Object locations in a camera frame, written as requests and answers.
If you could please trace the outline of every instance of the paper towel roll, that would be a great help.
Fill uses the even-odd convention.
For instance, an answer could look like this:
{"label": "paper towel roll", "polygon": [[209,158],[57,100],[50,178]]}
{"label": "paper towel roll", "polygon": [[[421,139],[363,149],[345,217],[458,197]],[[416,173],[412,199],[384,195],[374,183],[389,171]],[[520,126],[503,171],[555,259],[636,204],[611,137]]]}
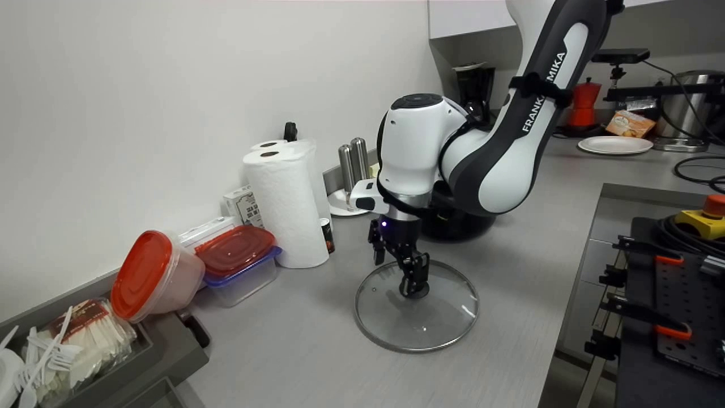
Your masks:
{"label": "paper towel roll", "polygon": [[294,149],[294,152],[301,152],[303,158],[305,158],[305,168],[308,168],[310,186],[313,186],[313,194],[314,194],[319,221],[325,221],[325,223],[333,221],[331,217],[331,204],[325,199],[325,189],[323,189],[323,179],[322,179],[322,168],[319,168],[318,145],[314,143],[310,143],[310,141],[294,141],[294,143],[288,143],[288,141],[262,141],[262,143],[251,145],[251,152],[256,152],[256,149]]}
{"label": "paper towel roll", "polygon": [[301,149],[256,149],[245,157],[245,178],[265,230],[284,250],[284,268],[314,268],[328,259],[319,212]]}

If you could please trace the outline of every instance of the white cabinet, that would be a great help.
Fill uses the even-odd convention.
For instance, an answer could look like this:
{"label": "white cabinet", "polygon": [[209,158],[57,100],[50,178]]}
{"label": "white cabinet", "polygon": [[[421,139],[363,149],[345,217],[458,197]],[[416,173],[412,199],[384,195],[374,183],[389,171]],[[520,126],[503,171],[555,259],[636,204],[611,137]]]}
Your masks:
{"label": "white cabinet", "polygon": [[[626,0],[642,8],[663,0]],[[427,0],[430,39],[511,28],[506,0]]]}

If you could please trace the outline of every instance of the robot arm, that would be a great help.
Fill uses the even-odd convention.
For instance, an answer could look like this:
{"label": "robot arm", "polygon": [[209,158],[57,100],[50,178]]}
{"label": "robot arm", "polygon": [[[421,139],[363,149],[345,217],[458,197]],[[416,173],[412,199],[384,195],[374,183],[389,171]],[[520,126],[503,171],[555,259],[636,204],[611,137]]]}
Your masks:
{"label": "robot arm", "polygon": [[439,95],[405,95],[380,122],[379,190],[389,213],[371,224],[370,240],[379,254],[398,262],[405,297],[425,292],[427,256],[416,251],[412,232],[438,178],[461,212],[499,216],[516,209],[535,183],[566,95],[604,41],[620,0],[507,0],[507,9],[520,33],[524,59],[492,131],[468,127],[467,114]]}

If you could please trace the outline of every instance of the round glass base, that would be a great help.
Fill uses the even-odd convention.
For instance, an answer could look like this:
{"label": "round glass base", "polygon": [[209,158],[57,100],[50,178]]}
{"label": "round glass base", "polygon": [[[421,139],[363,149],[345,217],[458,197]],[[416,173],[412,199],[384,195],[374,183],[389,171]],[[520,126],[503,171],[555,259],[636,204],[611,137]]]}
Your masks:
{"label": "round glass base", "polygon": [[361,331],[384,350],[425,353],[461,340],[477,315],[473,285],[453,268],[430,262],[427,296],[405,300],[396,263],[376,268],[356,300]]}

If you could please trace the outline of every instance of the gray countertop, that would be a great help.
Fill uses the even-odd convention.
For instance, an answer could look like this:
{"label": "gray countertop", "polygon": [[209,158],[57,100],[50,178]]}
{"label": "gray countertop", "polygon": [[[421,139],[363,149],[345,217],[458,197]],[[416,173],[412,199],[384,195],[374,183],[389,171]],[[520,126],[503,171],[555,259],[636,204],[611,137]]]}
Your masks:
{"label": "gray countertop", "polygon": [[480,296],[473,331],[435,353],[393,353],[354,322],[374,268],[370,217],[336,221],[337,251],[280,276],[235,309],[199,302],[211,362],[191,376],[209,408],[537,407],[602,183],[708,194],[680,181],[682,154],[588,157],[550,141],[527,202],[464,246],[421,243]]}

